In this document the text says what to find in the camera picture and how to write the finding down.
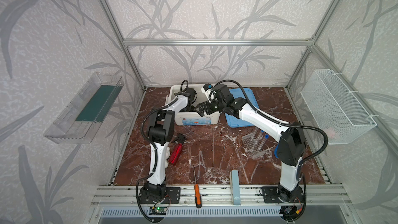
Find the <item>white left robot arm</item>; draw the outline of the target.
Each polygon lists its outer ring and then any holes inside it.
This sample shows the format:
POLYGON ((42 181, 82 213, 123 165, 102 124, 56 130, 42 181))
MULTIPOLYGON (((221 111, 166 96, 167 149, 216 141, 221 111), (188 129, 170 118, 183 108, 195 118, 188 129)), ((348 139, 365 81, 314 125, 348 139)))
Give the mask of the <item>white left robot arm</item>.
POLYGON ((197 92, 192 88, 180 89, 172 101, 155 108, 144 118, 141 125, 141 135, 151 147, 150 174, 137 181, 144 185, 137 194, 139 203, 163 200, 166 196, 165 169, 170 156, 169 142, 174 136, 175 114, 188 110, 197 98, 197 92))

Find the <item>white plastic storage bin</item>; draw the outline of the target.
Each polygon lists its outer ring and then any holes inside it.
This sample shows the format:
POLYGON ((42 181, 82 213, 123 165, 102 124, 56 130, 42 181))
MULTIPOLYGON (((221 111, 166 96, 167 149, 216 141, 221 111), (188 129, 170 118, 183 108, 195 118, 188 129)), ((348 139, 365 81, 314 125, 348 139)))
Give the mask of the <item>white plastic storage bin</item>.
MULTIPOLYGON (((204 84, 190 84, 189 88, 193 88, 197 92, 197 100, 193 103, 193 106, 197 106, 200 103, 207 101, 207 97, 202 93, 201 89, 204 84)), ((180 91, 180 85, 173 85, 170 89, 170 94, 166 97, 165 104, 168 104, 175 97, 174 94, 180 91)), ((217 124, 219 122, 220 113, 215 112, 211 115, 204 115, 201 117, 196 112, 179 112, 175 114, 175 122, 177 125, 207 125, 217 124)))

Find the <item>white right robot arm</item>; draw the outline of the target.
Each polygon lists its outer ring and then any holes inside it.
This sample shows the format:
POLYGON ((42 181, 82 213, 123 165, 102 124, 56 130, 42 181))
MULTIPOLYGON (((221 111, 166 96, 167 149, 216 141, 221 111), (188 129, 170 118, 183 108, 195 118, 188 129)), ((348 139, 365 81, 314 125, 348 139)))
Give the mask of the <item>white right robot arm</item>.
POLYGON ((207 101, 198 104, 195 111, 201 116, 214 112, 226 113, 249 122, 271 136, 277 143, 276 157, 282 162, 282 171, 277 188, 277 197, 289 203, 299 194, 299 182, 303 164, 320 155, 329 143, 328 135, 320 128, 290 124, 255 107, 244 88, 236 81, 226 79, 214 86, 206 84, 201 88, 207 101), (306 149, 303 129, 313 130, 323 136, 323 145, 313 154, 304 157, 306 149))

